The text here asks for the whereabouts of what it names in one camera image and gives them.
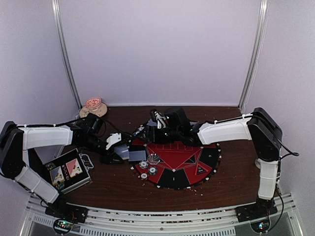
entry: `playing card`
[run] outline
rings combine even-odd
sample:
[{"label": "playing card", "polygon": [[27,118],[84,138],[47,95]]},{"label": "playing card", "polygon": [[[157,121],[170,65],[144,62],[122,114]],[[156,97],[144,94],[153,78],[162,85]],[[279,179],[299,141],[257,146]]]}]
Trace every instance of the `playing card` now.
[{"label": "playing card", "polygon": [[63,172],[60,166],[50,171],[50,177],[53,185],[64,182]]},{"label": "playing card", "polygon": [[74,177],[83,172],[78,159],[69,161],[68,163],[66,163],[66,165],[67,165],[67,169],[69,171],[70,177]]}]

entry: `small bowl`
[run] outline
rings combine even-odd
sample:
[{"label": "small bowl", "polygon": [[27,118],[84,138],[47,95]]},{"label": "small bowl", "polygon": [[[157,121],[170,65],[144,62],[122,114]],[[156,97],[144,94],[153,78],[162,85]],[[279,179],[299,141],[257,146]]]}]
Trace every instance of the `small bowl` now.
[{"label": "small bowl", "polygon": [[97,109],[102,103],[102,99],[100,97],[92,97],[85,102],[85,106],[88,109]]}]

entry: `wooden surface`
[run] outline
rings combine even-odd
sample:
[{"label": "wooden surface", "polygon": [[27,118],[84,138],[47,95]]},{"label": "wooden surface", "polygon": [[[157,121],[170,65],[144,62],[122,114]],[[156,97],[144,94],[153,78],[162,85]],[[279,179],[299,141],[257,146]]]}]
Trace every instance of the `wooden surface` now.
[{"label": "wooden surface", "polygon": [[[132,132],[150,119],[153,107],[112,107],[106,119],[123,131]],[[164,112],[167,107],[156,107]],[[240,115],[235,107],[184,107],[189,119],[220,120]],[[113,132],[107,126],[105,137]],[[104,165],[98,155],[89,154],[95,169],[92,183],[67,194],[70,203],[119,210],[169,211],[227,207],[254,202],[259,186],[259,169],[255,166],[255,150],[251,141],[221,143],[222,161],[217,173],[198,187],[175,191],[157,189],[141,181],[130,165]]]}]

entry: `robotic arm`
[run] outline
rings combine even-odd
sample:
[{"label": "robotic arm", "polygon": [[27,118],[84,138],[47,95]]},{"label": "robotic arm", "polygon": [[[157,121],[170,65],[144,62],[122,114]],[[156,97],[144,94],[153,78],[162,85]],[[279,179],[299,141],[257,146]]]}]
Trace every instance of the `robotic arm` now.
[{"label": "robotic arm", "polygon": [[256,203],[251,209],[238,207],[238,214],[242,215],[239,221],[251,220],[260,214],[263,217],[277,211],[273,198],[280,175],[282,130],[262,108],[256,108],[252,113],[237,118],[196,124],[191,124],[182,108],[173,108],[165,112],[165,119],[168,125],[164,128],[147,127],[145,138],[156,144],[181,141],[186,146],[252,140],[260,162],[259,191]]},{"label": "robotic arm", "polygon": [[124,161],[114,152],[114,146],[122,141],[122,135],[115,133],[106,141],[102,141],[95,135],[102,123],[103,121],[93,114],[89,114],[78,125],[39,127],[16,125],[8,121],[0,134],[2,175],[38,195],[57,212],[67,215],[64,195],[45,180],[47,170],[34,148],[75,145],[100,154],[103,163],[123,163]]},{"label": "robotic arm", "polygon": [[[230,140],[252,140],[261,164],[260,185],[256,203],[250,209],[238,207],[238,214],[244,216],[239,217],[239,221],[251,220],[251,212],[254,212],[257,218],[259,214],[266,216],[277,211],[273,197],[280,174],[282,131],[262,108],[256,108],[251,114],[233,119],[193,124],[182,108],[169,109],[164,115],[152,110],[151,117],[157,125],[145,126],[137,134],[137,137],[148,143],[167,144],[181,141],[186,146],[197,147]],[[63,195],[44,180],[42,164],[34,148],[76,145],[99,153],[103,163],[123,163],[124,161],[114,153],[114,146],[127,139],[123,134],[115,133],[106,141],[102,141],[95,135],[102,123],[99,117],[92,114],[79,125],[34,127],[17,126],[8,121],[0,134],[0,169],[5,177],[17,181],[47,203],[54,205],[58,211],[65,212]]]}]

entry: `white backdrop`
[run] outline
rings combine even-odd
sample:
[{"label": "white backdrop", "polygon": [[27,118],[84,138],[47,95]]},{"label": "white backdrop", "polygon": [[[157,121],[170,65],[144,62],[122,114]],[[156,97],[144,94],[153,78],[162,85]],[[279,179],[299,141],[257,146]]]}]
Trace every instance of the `white backdrop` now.
[{"label": "white backdrop", "polygon": [[[50,1],[0,0],[0,129],[5,122],[47,124],[77,113]],[[41,149],[41,156],[55,154]],[[30,194],[0,177],[0,235],[16,236]]]},{"label": "white backdrop", "polygon": [[291,192],[306,236],[315,232],[315,2],[271,0],[266,36],[246,113],[263,107],[299,157],[282,163],[280,185]]},{"label": "white backdrop", "polygon": [[82,102],[237,105],[259,0],[60,0]]}]

